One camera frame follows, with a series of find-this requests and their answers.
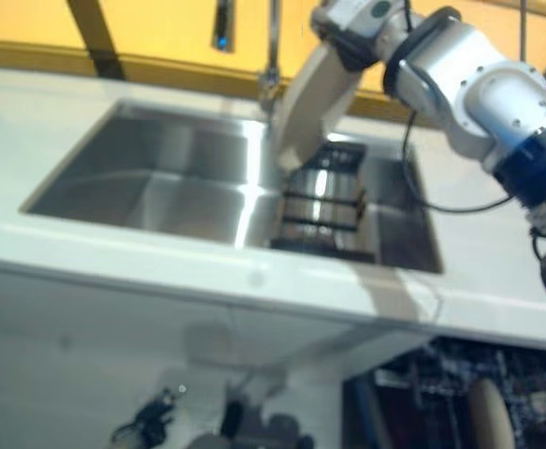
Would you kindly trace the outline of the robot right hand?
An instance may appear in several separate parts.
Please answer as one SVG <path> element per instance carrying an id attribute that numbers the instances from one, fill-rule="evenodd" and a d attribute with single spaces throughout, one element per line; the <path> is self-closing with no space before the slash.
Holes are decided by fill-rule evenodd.
<path id="1" fill-rule="evenodd" d="M 422 21 L 409 1 L 394 0 L 322 1 L 310 16 L 314 33 L 352 73 L 387 63 Z"/>

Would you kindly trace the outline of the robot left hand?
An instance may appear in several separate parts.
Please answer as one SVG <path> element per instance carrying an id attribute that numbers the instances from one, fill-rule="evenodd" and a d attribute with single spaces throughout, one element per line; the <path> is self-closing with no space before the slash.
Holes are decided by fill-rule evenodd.
<path id="1" fill-rule="evenodd" d="M 133 418 L 110 435 L 108 448 L 156 448 L 166 438 L 166 428 L 174 420 L 177 401 L 188 391 L 184 384 L 168 387 L 145 403 Z"/>

